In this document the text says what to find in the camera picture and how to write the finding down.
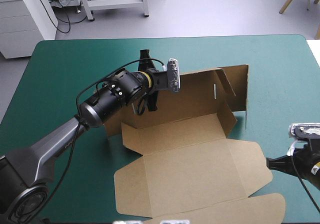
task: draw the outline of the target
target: white table frame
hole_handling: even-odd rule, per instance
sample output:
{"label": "white table frame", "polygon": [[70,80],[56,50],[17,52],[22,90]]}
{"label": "white table frame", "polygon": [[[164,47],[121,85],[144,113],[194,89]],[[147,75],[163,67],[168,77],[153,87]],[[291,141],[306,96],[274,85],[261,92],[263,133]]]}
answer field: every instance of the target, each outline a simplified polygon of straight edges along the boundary
{"label": "white table frame", "polygon": [[149,16],[148,0],[82,0],[86,16],[94,21],[93,11],[143,6],[144,16]]}

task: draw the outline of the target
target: cardboard flap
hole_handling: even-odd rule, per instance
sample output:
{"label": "cardboard flap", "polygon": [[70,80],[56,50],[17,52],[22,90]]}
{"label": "cardboard flap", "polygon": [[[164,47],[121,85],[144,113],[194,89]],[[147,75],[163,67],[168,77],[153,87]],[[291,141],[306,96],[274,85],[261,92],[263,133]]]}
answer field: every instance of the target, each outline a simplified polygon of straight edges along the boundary
{"label": "cardboard flap", "polygon": [[152,217],[143,157],[117,170],[114,186],[118,213]]}
{"label": "cardboard flap", "polygon": [[153,217],[247,197],[229,147],[221,140],[143,156]]}
{"label": "cardboard flap", "polygon": [[122,143],[123,145],[139,154],[143,154],[144,150],[141,146],[139,130],[125,123],[121,123]]}
{"label": "cardboard flap", "polygon": [[247,196],[272,181],[272,172],[266,166],[266,158],[258,143],[233,139],[220,141],[229,147]]}
{"label": "cardboard flap", "polygon": [[237,119],[225,101],[219,107],[217,117],[219,118],[224,134],[227,137],[237,123]]}
{"label": "cardboard flap", "polygon": [[224,138],[226,136],[217,114],[142,129],[122,124],[124,146],[143,155]]}
{"label": "cardboard flap", "polygon": [[226,101],[233,112],[247,109],[249,65],[222,67],[236,96],[226,96]]}
{"label": "cardboard flap", "polygon": [[285,210],[284,197],[272,193],[218,203],[184,213],[164,215],[143,223],[159,224],[162,220],[190,220],[191,224],[281,224]]}
{"label": "cardboard flap", "polygon": [[235,97],[236,94],[235,94],[235,92],[234,92],[234,90],[233,90],[233,88],[227,78],[225,71],[223,69],[217,69],[215,72],[220,79],[220,82],[222,84],[222,87],[223,87],[225,93]]}

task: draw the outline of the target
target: black cable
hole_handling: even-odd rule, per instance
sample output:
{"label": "black cable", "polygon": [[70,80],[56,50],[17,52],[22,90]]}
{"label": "black cable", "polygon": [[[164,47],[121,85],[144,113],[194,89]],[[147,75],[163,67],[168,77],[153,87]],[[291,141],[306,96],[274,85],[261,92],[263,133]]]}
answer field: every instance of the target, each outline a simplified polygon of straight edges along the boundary
{"label": "black cable", "polygon": [[71,22],[68,22],[68,21],[65,21],[65,20],[61,20],[60,18],[57,17],[57,19],[63,23],[70,23],[70,24],[77,24],[77,23],[82,23],[85,19],[87,19],[87,16],[85,16],[82,20],[79,20],[79,21],[71,21]]}
{"label": "black cable", "polygon": [[300,176],[300,174],[299,174],[299,172],[298,172],[298,170],[297,170],[297,168],[296,168],[295,161],[294,161],[294,156],[293,156],[293,155],[291,156],[291,163],[292,163],[293,169],[294,169],[294,171],[295,171],[295,173],[296,173],[296,176],[298,177],[301,185],[303,186],[305,192],[308,194],[308,196],[309,196],[310,200],[312,201],[314,207],[317,209],[317,211],[318,211],[319,214],[320,214],[320,208],[319,208],[319,206],[317,205],[315,199],[312,197],[311,193],[309,192],[308,188],[306,187],[305,183],[303,182],[303,180],[302,180],[302,178],[301,178],[301,176]]}
{"label": "black cable", "polygon": [[[60,4],[61,7],[62,7],[62,9],[64,10],[64,6],[62,6],[62,4],[59,2],[59,0],[49,0],[49,2],[50,2],[50,3],[55,2],[55,3],[57,3],[57,4]],[[68,18],[69,21],[65,21],[65,20],[62,20],[62,19],[58,18],[57,16],[56,16],[56,18],[57,18],[59,21],[63,22],[63,23],[67,23],[67,24],[77,24],[77,23],[82,23],[82,22],[87,18],[87,16],[85,16],[83,19],[81,19],[81,20],[79,20],[79,21],[70,21],[69,18]]]}
{"label": "black cable", "polygon": [[[46,9],[46,7],[45,7],[45,4],[42,2],[42,0],[39,0],[39,1],[41,2],[42,6],[43,6],[43,8],[44,8],[44,10],[45,10],[45,12],[46,12],[46,14],[47,14],[47,16],[49,17],[51,23],[53,24],[53,26],[54,26],[59,32],[61,32],[61,33],[64,33],[64,34],[69,33],[70,30],[71,30],[71,24],[69,23],[69,29],[68,29],[68,31],[60,30],[60,29],[56,26],[56,24],[54,23],[54,21],[51,19],[51,16],[49,15],[49,13],[48,13],[48,11],[47,11],[47,9]],[[66,14],[66,18],[67,18],[68,21],[70,22],[69,16],[68,16],[67,12],[65,12],[65,14]]]}
{"label": "black cable", "polygon": [[148,99],[148,95],[144,95],[143,97],[141,97],[138,106],[136,107],[136,114],[138,116],[141,116],[143,113],[145,113],[146,107],[147,107],[147,99]]}

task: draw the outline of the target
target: gray floor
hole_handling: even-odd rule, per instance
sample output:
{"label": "gray floor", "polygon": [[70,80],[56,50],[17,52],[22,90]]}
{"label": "gray floor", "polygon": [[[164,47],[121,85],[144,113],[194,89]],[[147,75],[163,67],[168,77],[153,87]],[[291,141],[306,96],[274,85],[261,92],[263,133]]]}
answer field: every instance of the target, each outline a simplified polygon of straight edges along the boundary
{"label": "gray floor", "polygon": [[[286,12],[278,12],[285,0],[149,0],[150,17],[142,8],[95,11],[95,21],[72,25],[56,39],[117,39],[199,36],[301,34],[312,40],[320,24],[320,5],[293,0]],[[80,20],[69,10],[70,19]],[[61,18],[63,12],[57,11]],[[66,30],[66,24],[59,24]],[[28,58],[6,60],[0,55],[0,121],[2,120]]]}

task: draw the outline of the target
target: white sticker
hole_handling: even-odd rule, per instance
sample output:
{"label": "white sticker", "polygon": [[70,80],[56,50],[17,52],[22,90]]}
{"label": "white sticker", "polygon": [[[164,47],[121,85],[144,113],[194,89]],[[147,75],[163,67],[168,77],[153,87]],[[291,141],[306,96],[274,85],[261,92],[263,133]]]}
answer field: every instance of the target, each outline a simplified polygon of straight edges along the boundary
{"label": "white sticker", "polygon": [[316,175],[319,169],[320,169],[319,166],[314,165],[314,166],[312,167],[312,169],[311,169],[311,173],[312,173],[313,175]]}

